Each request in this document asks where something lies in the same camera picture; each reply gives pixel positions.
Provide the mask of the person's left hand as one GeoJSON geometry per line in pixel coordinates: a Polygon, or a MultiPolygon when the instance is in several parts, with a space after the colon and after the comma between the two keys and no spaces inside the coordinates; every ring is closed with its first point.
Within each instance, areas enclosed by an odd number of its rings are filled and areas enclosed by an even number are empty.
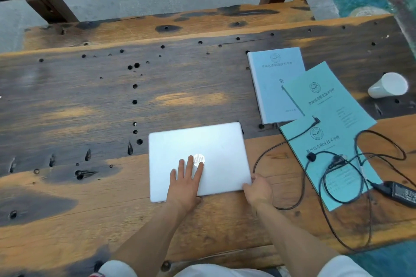
{"type": "Polygon", "coordinates": [[[198,189],[202,177],[204,163],[200,162],[197,166],[196,172],[193,172],[193,186],[185,183],[185,167],[184,159],[179,160],[179,166],[176,169],[177,181],[174,185],[169,185],[167,194],[167,204],[175,207],[182,216],[189,214],[201,201],[198,196],[198,189]]]}

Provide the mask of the person's right hand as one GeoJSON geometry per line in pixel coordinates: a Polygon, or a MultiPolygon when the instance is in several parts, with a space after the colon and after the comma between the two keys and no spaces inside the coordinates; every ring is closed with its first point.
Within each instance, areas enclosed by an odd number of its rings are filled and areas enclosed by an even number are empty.
{"type": "Polygon", "coordinates": [[[244,194],[247,202],[256,210],[261,204],[273,204],[273,191],[265,177],[259,174],[251,174],[252,183],[257,184],[256,194],[244,194]]]}

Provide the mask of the silver laptop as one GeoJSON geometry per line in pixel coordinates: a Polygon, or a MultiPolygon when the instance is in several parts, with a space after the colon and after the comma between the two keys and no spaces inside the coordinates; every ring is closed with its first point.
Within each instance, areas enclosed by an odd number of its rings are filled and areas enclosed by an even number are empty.
{"type": "Polygon", "coordinates": [[[252,184],[242,127],[239,122],[153,132],[148,136],[150,201],[165,202],[170,172],[179,160],[193,156],[192,176],[202,162],[198,196],[242,190],[252,184]]]}

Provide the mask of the person's right forearm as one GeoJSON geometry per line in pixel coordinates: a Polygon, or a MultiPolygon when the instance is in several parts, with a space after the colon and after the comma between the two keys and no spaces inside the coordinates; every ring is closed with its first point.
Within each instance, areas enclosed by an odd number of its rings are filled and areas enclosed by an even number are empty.
{"type": "Polygon", "coordinates": [[[317,277],[325,264],[339,255],[335,249],[292,224],[268,201],[256,200],[252,206],[292,277],[317,277]]]}

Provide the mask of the person's left forearm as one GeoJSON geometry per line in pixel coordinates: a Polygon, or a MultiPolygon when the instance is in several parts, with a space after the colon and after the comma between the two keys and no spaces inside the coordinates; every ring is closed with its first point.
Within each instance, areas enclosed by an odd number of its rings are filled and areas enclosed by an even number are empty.
{"type": "Polygon", "coordinates": [[[201,200],[200,197],[192,198],[190,204],[167,201],[148,223],[114,252],[111,260],[128,264],[137,277],[156,277],[176,230],[201,200]]]}

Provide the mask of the teal thin booklet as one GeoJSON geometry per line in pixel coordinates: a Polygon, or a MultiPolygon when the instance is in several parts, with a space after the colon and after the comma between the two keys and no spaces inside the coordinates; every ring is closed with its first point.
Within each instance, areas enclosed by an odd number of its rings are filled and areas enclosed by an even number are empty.
{"type": "Polygon", "coordinates": [[[353,159],[356,155],[353,135],[339,118],[325,119],[323,115],[317,117],[320,122],[312,128],[310,126],[314,123],[314,118],[305,116],[285,124],[280,130],[287,140],[290,139],[289,146],[316,192],[319,192],[320,180],[335,155],[340,155],[353,164],[346,164],[329,173],[326,177],[327,190],[321,185],[323,203],[328,211],[333,211],[358,194],[367,192],[365,185],[360,190],[362,178],[355,168],[373,183],[381,184],[382,179],[369,162],[360,168],[358,160],[353,159]]]}
{"type": "Polygon", "coordinates": [[[338,117],[345,130],[356,134],[377,121],[356,101],[324,61],[283,85],[303,116],[322,122],[338,117]]]}

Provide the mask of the white shirt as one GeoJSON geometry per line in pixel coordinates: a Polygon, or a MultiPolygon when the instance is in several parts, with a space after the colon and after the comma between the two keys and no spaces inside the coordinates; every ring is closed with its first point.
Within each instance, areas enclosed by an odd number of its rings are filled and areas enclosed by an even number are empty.
{"type": "MultiPolygon", "coordinates": [[[[134,270],[119,260],[110,260],[98,272],[88,277],[138,277],[134,270]]],[[[177,273],[174,277],[273,277],[257,269],[230,269],[216,264],[195,264],[177,273]]],[[[345,255],[331,259],[317,277],[372,277],[366,270],[345,255]]]]}

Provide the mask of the light blue thick booklet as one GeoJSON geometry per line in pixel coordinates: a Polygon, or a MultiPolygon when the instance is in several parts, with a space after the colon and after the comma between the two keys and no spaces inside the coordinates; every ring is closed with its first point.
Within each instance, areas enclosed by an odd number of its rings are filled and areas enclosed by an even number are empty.
{"type": "Polygon", "coordinates": [[[283,85],[305,73],[299,47],[247,52],[263,125],[302,117],[283,85]]]}

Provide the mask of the black power adapter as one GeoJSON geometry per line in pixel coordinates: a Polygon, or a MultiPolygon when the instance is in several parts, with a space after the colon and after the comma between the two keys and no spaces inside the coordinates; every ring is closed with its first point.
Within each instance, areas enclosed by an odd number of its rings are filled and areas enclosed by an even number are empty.
{"type": "Polygon", "coordinates": [[[385,181],[376,184],[369,181],[372,187],[383,196],[403,206],[416,209],[416,190],[399,184],[395,181],[385,181]]]}

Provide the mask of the white paper cup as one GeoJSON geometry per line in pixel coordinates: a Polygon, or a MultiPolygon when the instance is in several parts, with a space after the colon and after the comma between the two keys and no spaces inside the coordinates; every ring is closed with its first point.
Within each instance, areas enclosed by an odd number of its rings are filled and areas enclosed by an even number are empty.
{"type": "Polygon", "coordinates": [[[373,99],[391,96],[401,96],[408,92],[409,84],[404,76],[396,72],[385,73],[368,90],[368,95],[373,99]]]}

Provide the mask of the rusty metal bar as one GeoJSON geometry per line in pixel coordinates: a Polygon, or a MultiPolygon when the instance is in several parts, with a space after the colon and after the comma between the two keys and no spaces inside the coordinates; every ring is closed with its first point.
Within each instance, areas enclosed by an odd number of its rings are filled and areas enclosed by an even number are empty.
{"type": "Polygon", "coordinates": [[[416,59],[416,17],[406,0],[388,0],[392,5],[395,17],[404,34],[413,56],[416,59]]]}

